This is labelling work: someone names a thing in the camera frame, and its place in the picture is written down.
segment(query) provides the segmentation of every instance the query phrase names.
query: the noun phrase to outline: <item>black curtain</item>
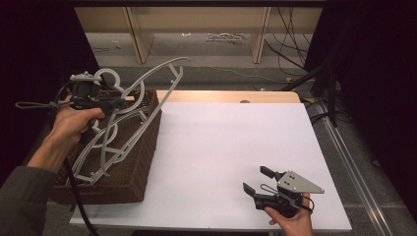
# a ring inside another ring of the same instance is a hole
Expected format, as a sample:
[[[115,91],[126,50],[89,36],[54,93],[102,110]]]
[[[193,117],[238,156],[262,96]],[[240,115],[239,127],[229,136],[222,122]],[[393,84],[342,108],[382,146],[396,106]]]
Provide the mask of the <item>black curtain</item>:
[[[336,71],[347,110],[384,172],[417,220],[417,5],[413,1],[367,0],[356,36]],[[342,24],[357,10],[324,8],[306,69],[326,58]]]
[[[15,103],[47,103],[71,75],[95,72],[98,65],[73,8],[41,1],[0,5],[2,185],[47,122],[47,110],[21,110]]]

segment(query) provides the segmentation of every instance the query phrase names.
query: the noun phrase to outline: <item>cable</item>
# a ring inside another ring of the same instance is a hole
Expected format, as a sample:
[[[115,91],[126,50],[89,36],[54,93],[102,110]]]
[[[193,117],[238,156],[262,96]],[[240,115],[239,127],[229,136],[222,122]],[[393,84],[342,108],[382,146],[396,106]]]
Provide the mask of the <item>cable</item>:
[[[289,46],[289,45],[287,45],[287,44],[285,44],[285,43],[283,43],[283,42],[279,41],[279,40],[278,40],[278,38],[276,38],[275,33],[273,33],[272,35],[273,35],[273,38],[275,38],[275,40],[276,40],[279,44],[281,44],[282,46],[284,46],[284,47],[288,47],[288,48],[291,48],[291,49],[294,49],[294,50],[300,50],[300,51],[303,51],[303,52],[307,52],[307,50],[300,49],[300,48],[293,47],[293,46]]]
[[[279,16],[281,17],[281,19],[282,19],[282,22],[284,23],[284,26],[285,26],[285,29],[286,29],[286,34],[285,34],[285,37],[284,37],[284,40],[283,40],[283,42],[281,43],[281,46],[280,46],[280,48],[279,48],[279,53],[277,53],[279,56],[282,56],[282,54],[280,53],[281,52],[281,50],[282,50],[282,47],[283,47],[283,45],[285,45],[285,39],[286,39],[286,37],[289,35],[290,37],[291,37],[291,39],[292,39],[292,41],[294,42],[294,44],[295,44],[295,49],[297,50],[297,54],[298,54],[298,56],[299,56],[299,58],[300,58],[300,60],[301,60],[301,62],[304,64],[304,62],[305,62],[305,58],[304,58],[304,56],[303,56],[303,54],[301,53],[301,49],[298,47],[298,44],[297,44],[297,41],[296,41],[296,39],[295,39],[295,33],[294,33],[294,26],[293,26],[293,23],[292,23],[292,14],[293,14],[293,8],[291,7],[291,8],[289,8],[289,11],[290,11],[290,19],[289,19],[289,22],[288,22],[288,24],[286,23],[286,21],[284,20],[284,18],[283,18],[283,16],[282,16],[282,14],[281,14],[281,12],[280,12],[280,10],[279,10],[279,7],[277,7],[277,11],[278,11],[278,13],[279,13]],[[280,58],[278,57],[278,66],[279,66],[279,69],[283,72],[283,73],[286,73],[286,74],[288,74],[288,75],[291,75],[291,76],[301,76],[301,75],[294,75],[294,74],[290,74],[290,73],[287,73],[287,72],[285,72],[282,68],[281,68],[281,66],[280,66]]]
[[[269,49],[271,51],[273,51],[274,53],[278,54],[278,68],[279,68],[279,70],[281,72],[283,72],[284,74],[290,75],[290,76],[304,76],[304,75],[292,74],[292,73],[289,73],[289,72],[284,71],[282,69],[281,65],[280,65],[280,57],[283,57],[285,60],[287,60],[288,62],[292,63],[293,65],[299,67],[300,69],[303,69],[304,70],[304,68],[301,65],[297,64],[296,62],[294,62],[293,60],[291,60],[288,57],[284,56],[280,52],[276,51],[276,49],[274,49],[271,45],[269,45],[269,43],[266,40],[265,40],[265,43],[267,44],[267,46],[269,47]]]
[[[37,108],[56,108],[63,105],[73,104],[71,101],[59,101],[55,103],[50,101],[49,103],[38,103],[38,102],[30,102],[30,101],[18,101],[15,103],[15,106],[20,109],[37,109]]]
[[[309,43],[309,45],[311,44],[310,40],[306,37],[306,34],[303,33],[304,38],[306,39],[306,41]]]
[[[64,166],[65,166],[65,170],[67,171],[68,178],[70,179],[71,187],[73,189],[74,197],[76,198],[77,206],[79,207],[81,217],[83,218],[84,223],[86,224],[86,227],[89,229],[89,232],[91,233],[90,235],[98,236],[99,234],[97,233],[95,228],[92,226],[91,222],[89,221],[89,217],[86,214],[86,210],[84,209],[83,201],[80,196],[80,191],[78,189],[76,179],[74,177],[73,170],[71,169],[71,164],[68,158],[65,158]]]
[[[311,208],[309,208],[309,207],[307,207],[307,206],[304,206],[304,205],[299,205],[299,204],[296,204],[298,207],[301,207],[301,208],[304,208],[306,211],[308,211],[309,213],[313,213],[313,210],[314,210],[314,207],[315,207],[315,204],[314,204],[314,202],[313,202],[313,200],[312,199],[310,199],[310,198],[307,198],[307,197],[304,197],[303,196],[303,198],[304,199],[307,199],[308,201],[310,201],[310,203],[312,203],[312,207]]]
[[[71,81],[69,81],[69,82],[67,82],[63,87],[61,87],[59,90],[58,90],[58,92],[57,92],[57,94],[56,94],[56,96],[55,96],[55,100],[54,100],[54,103],[58,103],[58,99],[59,99],[59,97],[61,96],[61,93],[63,92],[63,90],[66,88],[66,86],[67,85],[70,85],[72,82]],[[53,128],[53,124],[54,124],[54,120],[55,120],[55,115],[56,114],[54,114],[53,115],[53,118],[51,118],[51,119],[49,119],[49,126],[50,126],[50,128],[52,129]],[[81,199],[81,196],[80,196],[80,190],[78,189],[78,186],[77,186],[77,183],[76,183],[76,181],[75,181],[75,177],[74,177],[74,173],[73,173],[73,171],[72,171],[72,169],[71,169],[71,164],[70,164],[70,161],[68,160],[68,157],[66,157],[65,159],[64,159],[64,166],[65,166],[65,169],[66,169],[66,171],[67,171],[67,175],[68,175],[68,178],[70,179],[70,182],[71,182],[71,187],[72,187],[72,189],[73,189],[73,193],[74,193],[74,197],[76,198],[76,201],[77,201],[77,206],[79,207],[79,210],[80,210],[80,214],[81,214],[81,216],[82,216],[82,218],[83,218],[83,221],[84,221],[84,223],[86,224],[86,227],[89,229],[89,232],[92,234],[92,235],[94,235],[94,236],[98,236],[99,234],[97,233],[97,231],[94,229],[94,227],[92,226],[92,224],[91,224],[91,222],[89,221],[89,218],[88,218],[88,216],[87,216],[87,214],[86,214],[86,210],[85,210],[85,208],[84,208],[84,204],[83,204],[83,201],[82,201],[82,199]]]
[[[345,113],[346,113],[346,111],[334,111],[334,114],[335,115],[336,114],[345,114]],[[314,115],[314,116],[310,117],[310,120],[312,120],[312,125],[314,125],[321,118],[325,118],[327,116],[329,116],[329,113],[328,112],[321,113],[321,114]]]
[[[265,43],[267,44],[267,46],[270,48],[270,50],[271,51],[273,51],[274,53],[276,53],[276,54],[278,54],[280,57],[283,57],[285,60],[287,60],[288,62],[290,62],[291,64],[293,64],[294,66],[296,66],[296,67],[298,67],[298,68],[300,68],[300,69],[303,69],[304,70],[304,68],[303,68],[303,66],[301,66],[300,64],[298,64],[298,63],[296,63],[296,62],[294,62],[293,60],[291,60],[291,59],[289,59],[288,57],[286,57],[285,55],[283,55],[281,52],[280,52],[280,50],[279,51],[277,51],[275,48],[273,48],[266,40],[265,40]]]

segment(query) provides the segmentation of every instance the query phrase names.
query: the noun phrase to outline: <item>metal rail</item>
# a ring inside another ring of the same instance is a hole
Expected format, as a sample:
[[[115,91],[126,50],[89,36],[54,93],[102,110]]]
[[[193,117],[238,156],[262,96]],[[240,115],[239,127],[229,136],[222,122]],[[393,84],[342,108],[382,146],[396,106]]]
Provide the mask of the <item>metal rail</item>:
[[[323,105],[322,102],[320,106],[317,106],[317,109],[320,113],[328,112],[326,106]],[[350,154],[349,149],[347,148],[346,144],[343,141],[343,138],[338,132],[338,129],[333,127],[333,125],[327,117],[324,119],[326,128],[328,130],[328,134],[330,135],[337,149],[337,152],[343,162],[343,165],[346,168],[350,179],[352,180],[353,186],[355,187],[356,192],[358,193],[359,198],[361,199],[362,204],[365,207],[365,210],[371,218],[371,221],[374,224],[374,227],[378,235],[393,235],[384,213],[381,211],[381,208],[379,207],[377,201],[375,200],[374,196],[369,190],[365,179],[363,178],[354,159],[352,158],[352,155]]]

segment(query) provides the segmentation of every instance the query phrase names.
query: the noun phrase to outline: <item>floor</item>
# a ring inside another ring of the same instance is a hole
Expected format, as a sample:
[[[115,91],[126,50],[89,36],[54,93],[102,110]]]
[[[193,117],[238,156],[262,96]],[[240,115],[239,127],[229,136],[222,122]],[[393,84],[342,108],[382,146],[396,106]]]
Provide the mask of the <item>floor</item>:
[[[295,35],[299,48],[308,50],[310,35]],[[284,34],[276,34],[277,40],[283,41]],[[102,68],[114,69],[122,78],[122,87],[132,83],[149,69],[167,60],[187,56],[184,78],[178,89],[228,89],[228,90],[276,90],[288,85],[306,72],[294,64],[278,57],[266,45],[260,64],[252,62],[248,38],[243,35],[241,41],[207,41],[206,33],[168,33],[155,36],[147,63],[139,65],[133,50],[131,38],[127,34],[88,33],[88,39],[97,62]],[[276,50],[280,44],[273,35],[268,35],[267,42]],[[295,46],[286,38],[285,44]],[[283,47],[282,54],[297,64],[302,64],[296,50]],[[147,89],[167,89],[168,71],[161,70],[146,83]],[[301,98],[311,97],[309,90],[314,81],[309,81],[295,91]],[[316,102],[305,102],[310,117],[326,111],[326,98],[316,97]],[[340,195],[353,230],[346,233],[324,233],[316,235],[417,235],[417,224],[404,206],[384,171],[367,148],[360,133],[343,108],[342,97],[337,97],[337,128],[328,123],[327,118],[312,119],[316,136],[328,164],[335,187]],[[356,176],[351,176],[346,166],[355,164]],[[375,205],[363,201],[361,191],[375,200]],[[71,207],[60,206],[53,202],[48,204],[48,213],[44,235],[89,235],[80,226],[70,225]],[[372,209],[383,213],[387,228],[381,229]],[[100,235],[132,235],[133,229],[100,228]],[[267,235],[234,233],[190,233],[137,231],[134,235]]]

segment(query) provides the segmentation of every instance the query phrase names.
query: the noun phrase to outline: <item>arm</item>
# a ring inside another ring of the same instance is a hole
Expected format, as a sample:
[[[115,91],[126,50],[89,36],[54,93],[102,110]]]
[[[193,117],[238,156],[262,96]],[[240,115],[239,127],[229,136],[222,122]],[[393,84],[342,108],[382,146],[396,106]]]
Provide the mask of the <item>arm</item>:
[[[304,194],[303,205],[308,207],[310,202],[306,198],[310,198],[310,194]],[[311,214],[303,209],[300,209],[292,218],[282,216],[273,208],[266,207],[265,212],[272,218],[270,225],[278,223],[285,235],[287,236],[312,236],[313,226]]]
[[[28,166],[19,166],[0,189],[0,235],[41,235],[46,203],[57,172],[88,122],[102,118],[99,108],[74,110],[61,107],[50,134]]]

